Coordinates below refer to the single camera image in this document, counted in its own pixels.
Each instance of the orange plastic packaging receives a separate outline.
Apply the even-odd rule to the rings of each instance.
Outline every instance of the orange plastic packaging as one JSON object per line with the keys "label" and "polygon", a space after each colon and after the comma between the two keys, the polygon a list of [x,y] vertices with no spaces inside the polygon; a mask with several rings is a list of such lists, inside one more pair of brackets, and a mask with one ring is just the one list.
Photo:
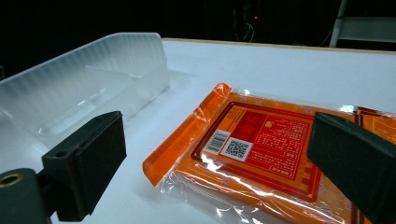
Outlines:
{"label": "orange plastic packaging", "polygon": [[226,217],[370,223],[306,157],[316,112],[349,119],[396,143],[394,114],[352,108],[279,102],[220,83],[143,162],[143,170],[153,186],[161,182],[162,191],[199,194],[223,223]]}

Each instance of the transparent plastic container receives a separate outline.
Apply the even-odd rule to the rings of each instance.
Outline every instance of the transparent plastic container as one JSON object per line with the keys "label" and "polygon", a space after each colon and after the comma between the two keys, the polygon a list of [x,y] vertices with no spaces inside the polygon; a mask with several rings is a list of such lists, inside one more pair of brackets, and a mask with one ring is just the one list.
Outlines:
{"label": "transparent plastic container", "polygon": [[49,149],[89,119],[131,118],[169,85],[161,37],[119,33],[0,82],[0,112]]}

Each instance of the dark background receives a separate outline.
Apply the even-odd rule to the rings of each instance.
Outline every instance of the dark background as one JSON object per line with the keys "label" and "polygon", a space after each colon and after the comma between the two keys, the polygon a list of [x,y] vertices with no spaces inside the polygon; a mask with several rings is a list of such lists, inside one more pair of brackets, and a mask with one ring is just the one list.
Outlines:
{"label": "dark background", "polygon": [[[3,68],[0,73],[10,77],[117,32],[156,32],[161,37],[328,47],[340,2],[2,1],[0,65]],[[395,3],[393,0],[349,0],[346,15],[396,16]],[[339,46],[394,50],[393,45],[356,41],[340,41]]]}

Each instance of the barcode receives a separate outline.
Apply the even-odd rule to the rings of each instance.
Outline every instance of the barcode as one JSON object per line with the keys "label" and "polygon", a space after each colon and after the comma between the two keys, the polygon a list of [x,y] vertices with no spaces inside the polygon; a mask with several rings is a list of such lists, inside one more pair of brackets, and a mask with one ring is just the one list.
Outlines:
{"label": "barcode", "polygon": [[240,139],[230,138],[225,146],[225,149],[221,151],[221,154],[234,158],[239,161],[244,161],[248,156],[248,153],[252,147],[252,144]]}
{"label": "barcode", "polygon": [[227,141],[229,135],[230,134],[227,132],[216,131],[210,139],[209,143],[206,145],[205,149],[215,153],[219,153],[225,141]]}

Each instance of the white table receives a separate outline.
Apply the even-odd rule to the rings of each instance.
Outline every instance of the white table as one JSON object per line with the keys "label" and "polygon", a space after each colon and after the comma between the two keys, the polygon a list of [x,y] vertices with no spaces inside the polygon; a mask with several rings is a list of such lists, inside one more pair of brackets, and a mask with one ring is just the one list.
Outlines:
{"label": "white table", "polygon": [[[125,120],[128,157],[92,216],[82,223],[218,223],[212,215],[152,187],[142,162],[220,82],[294,103],[361,105],[396,112],[393,53],[180,39],[164,39],[163,46],[170,87]],[[39,169],[39,146],[25,146],[32,148],[20,155],[25,164],[15,161],[13,166]],[[58,223],[56,216],[51,219]]]}

